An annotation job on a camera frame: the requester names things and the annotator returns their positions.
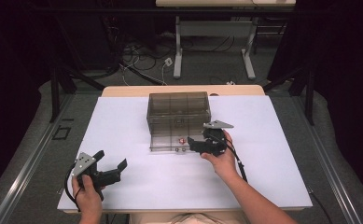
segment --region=white table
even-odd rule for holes
[[[143,90],[143,93],[136,93],[138,90]],[[92,156],[103,150],[105,156],[98,162],[101,171],[115,169],[125,158],[129,163],[121,181],[103,190],[106,212],[240,209],[230,190],[214,173],[212,165],[201,159],[198,153],[150,151],[147,93],[171,90],[204,91],[205,86],[114,87],[105,91],[103,96],[118,97],[98,99],[78,154],[85,152]],[[209,97],[212,119],[234,125],[229,133],[249,183],[281,208],[311,207],[312,202],[269,97],[260,94],[263,91],[257,86],[207,86],[207,90],[209,93],[232,94]],[[258,92],[258,95],[241,95],[240,92]],[[58,209],[70,213],[77,211],[65,193]]]
[[[295,6],[296,0],[157,0],[157,7],[269,7],[284,8]],[[181,21],[175,18],[175,70],[174,78],[181,78],[181,36],[234,36],[246,37],[247,44],[242,49],[244,67],[249,79],[255,79],[250,59],[258,18],[250,21]]]

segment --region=person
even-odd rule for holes
[[[231,144],[232,139],[228,132],[224,131],[224,134],[229,144]],[[212,163],[214,171],[231,190],[250,223],[297,223],[239,176],[236,171],[234,155],[229,148],[218,157],[208,153],[203,153],[201,157]],[[76,200],[81,211],[79,223],[99,223],[103,210],[100,196],[94,190],[93,183],[88,175],[83,175],[82,180],[84,189],[79,187],[76,178],[73,177],[72,180],[73,195],[74,197],[77,195]]]

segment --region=gray carpet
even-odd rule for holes
[[[212,49],[224,38],[194,38],[193,48]],[[169,85],[196,85],[196,84],[225,84],[235,81],[237,84],[266,84],[266,75],[269,71],[272,57],[276,51],[273,45],[259,46],[258,54],[252,57],[257,79],[248,80],[244,70],[240,53],[240,46],[244,43],[236,40],[233,47],[226,52],[184,52],[182,77],[173,79],[172,67],[165,68],[164,79]],[[156,66],[144,71],[150,76],[161,79],[161,65],[165,58],[174,58],[173,53],[158,59]],[[141,68],[151,66],[154,61],[148,57],[141,58],[137,64]],[[151,85],[146,80],[137,77],[130,71],[98,79],[105,85],[125,85],[122,78],[129,85]],[[78,147],[89,124],[91,112],[101,94],[79,80],[76,80],[79,91],[72,96],[70,105],[61,116],[57,128],[61,131],[51,137],[45,154],[42,156],[32,175],[29,184],[16,203],[7,219],[7,223],[77,223],[78,215],[67,215],[56,209],[60,195],[57,193],[63,185],[63,177],[70,164],[77,155]],[[325,206],[333,223],[346,223],[342,209],[333,193],[333,189],[321,167],[314,150],[314,139],[308,132],[304,118],[300,116],[300,109],[295,104],[295,98],[289,97],[284,90],[287,83],[269,92],[273,106],[280,123],[284,129],[286,139],[299,166],[302,178],[310,186],[315,196]],[[17,153],[7,170],[0,179],[0,204],[7,196],[12,183],[19,171],[26,163],[28,157],[35,152],[36,146],[49,125],[50,119],[50,88],[45,84],[41,88],[43,94],[42,104],[39,107],[35,120],[25,135]],[[314,98],[315,129],[325,146],[342,182],[350,192],[351,200],[360,215],[363,223],[363,186],[356,175],[342,158],[334,141],[333,128],[327,111],[326,101],[318,94]],[[313,208],[300,212],[289,212],[300,223],[328,223],[324,211],[315,199]],[[114,223],[123,223],[125,216],[118,215]]]

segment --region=desk leg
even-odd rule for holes
[[[253,46],[253,41],[255,38],[255,33],[257,30],[258,18],[253,18],[251,22],[250,31],[248,34],[247,50],[242,49],[243,62],[245,66],[245,71],[247,72],[248,79],[254,80],[256,78],[254,73],[253,64],[251,63],[250,53]]]
[[[180,34],[180,18],[175,17],[175,71],[174,78],[181,78],[181,34]]]

